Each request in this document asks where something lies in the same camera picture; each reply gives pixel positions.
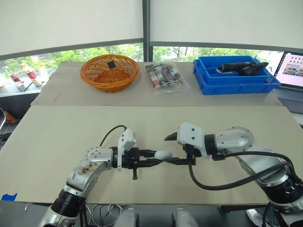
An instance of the blue tape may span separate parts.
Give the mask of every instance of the blue tape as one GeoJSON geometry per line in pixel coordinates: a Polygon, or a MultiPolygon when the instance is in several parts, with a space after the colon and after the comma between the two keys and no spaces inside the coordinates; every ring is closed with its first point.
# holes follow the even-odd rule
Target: blue tape
{"type": "Polygon", "coordinates": [[[1,200],[4,200],[4,201],[15,201],[16,197],[17,197],[17,193],[14,194],[14,195],[5,194],[5,195],[2,195],[1,200]]]}

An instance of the robotic arm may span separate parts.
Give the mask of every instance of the robotic arm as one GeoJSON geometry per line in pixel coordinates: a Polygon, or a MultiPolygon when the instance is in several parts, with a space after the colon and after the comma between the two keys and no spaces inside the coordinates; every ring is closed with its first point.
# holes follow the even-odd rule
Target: robotic arm
{"type": "Polygon", "coordinates": [[[140,150],[134,147],[136,137],[130,129],[126,129],[121,135],[118,147],[94,147],[88,150],[84,159],[69,175],[39,227],[72,227],[103,171],[111,168],[117,168],[118,171],[122,168],[132,169],[133,179],[136,180],[137,168],[151,167],[163,161],[174,165],[188,165],[194,182],[206,190],[225,190],[255,180],[286,226],[302,221],[303,184],[295,174],[291,161],[286,156],[275,154],[260,145],[250,130],[231,127],[226,131],[207,135],[203,129],[185,122],[180,125],[178,132],[169,135],[165,140],[177,140],[187,153],[187,158],[172,158],[169,152],[140,150]],[[237,158],[250,177],[222,186],[202,185],[195,178],[192,165],[196,164],[196,157],[209,159],[210,156],[215,161],[224,160],[226,157],[237,158]]]}
{"type": "Polygon", "coordinates": [[[187,153],[189,170],[194,182],[207,190],[224,190],[236,186],[228,184],[220,186],[206,186],[199,183],[192,172],[192,164],[196,157],[213,160],[223,160],[235,157],[248,175],[254,176],[264,172],[256,178],[256,183],[266,193],[269,201],[281,215],[281,222],[286,226],[303,219],[303,185],[295,174],[293,165],[286,156],[275,154],[269,148],[259,144],[250,130],[243,127],[231,127],[216,134],[205,134],[205,131],[188,122],[178,128],[178,132],[169,135],[165,140],[177,140],[187,153]],[[266,174],[266,169],[277,166],[275,171],[266,174]]]}
{"type": "Polygon", "coordinates": [[[134,147],[135,144],[135,133],[126,129],[119,138],[118,147],[89,149],[85,157],[70,173],[58,198],[52,206],[48,207],[38,226],[72,227],[79,217],[86,198],[103,171],[112,168],[121,171],[122,167],[133,169],[133,179],[136,180],[138,178],[137,168],[151,167],[162,162],[159,159],[149,157],[160,157],[159,154],[163,152],[139,150],[134,147]],[[142,156],[147,157],[147,159],[140,160],[142,156]]]}

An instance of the white window blind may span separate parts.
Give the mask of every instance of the white window blind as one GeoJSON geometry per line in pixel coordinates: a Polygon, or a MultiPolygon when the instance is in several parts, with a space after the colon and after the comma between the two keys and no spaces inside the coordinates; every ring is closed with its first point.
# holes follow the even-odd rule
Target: white window blind
{"type": "Polygon", "coordinates": [[[303,0],[152,0],[153,41],[303,48],[303,0]]]}
{"type": "Polygon", "coordinates": [[[143,38],[142,0],[3,1],[0,55],[143,38]]]}

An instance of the laptop screen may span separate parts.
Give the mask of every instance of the laptop screen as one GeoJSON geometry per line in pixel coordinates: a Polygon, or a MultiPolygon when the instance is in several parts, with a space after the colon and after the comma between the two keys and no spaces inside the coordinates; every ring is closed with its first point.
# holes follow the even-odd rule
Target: laptop screen
{"type": "Polygon", "coordinates": [[[303,54],[284,52],[274,76],[285,86],[303,87],[303,54]]]}

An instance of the silver robot arm segment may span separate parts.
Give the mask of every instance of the silver robot arm segment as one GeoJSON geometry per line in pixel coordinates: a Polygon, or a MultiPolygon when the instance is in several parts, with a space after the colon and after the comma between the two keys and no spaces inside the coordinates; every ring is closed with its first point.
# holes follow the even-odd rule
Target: silver robot arm segment
{"type": "Polygon", "coordinates": [[[112,159],[112,149],[95,147],[88,150],[84,159],[69,175],[59,197],[47,209],[38,226],[72,227],[99,175],[112,168],[112,159]]]}
{"type": "MultiPolygon", "coordinates": [[[[195,151],[194,157],[208,158],[211,155],[213,160],[223,160],[225,155],[238,152],[273,153],[269,148],[259,144],[251,131],[243,127],[231,127],[216,134],[205,134],[200,127],[185,122],[180,125],[177,134],[171,134],[166,140],[177,140],[185,147],[185,151],[186,147],[191,146],[195,151]]],[[[257,153],[235,156],[248,175],[254,175],[284,161],[279,157],[261,156],[257,153]]],[[[284,166],[260,177],[256,183],[279,211],[291,213],[303,210],[302,181],[298,181],[297,177],[290,173],[288,167],[284,166]]]]}

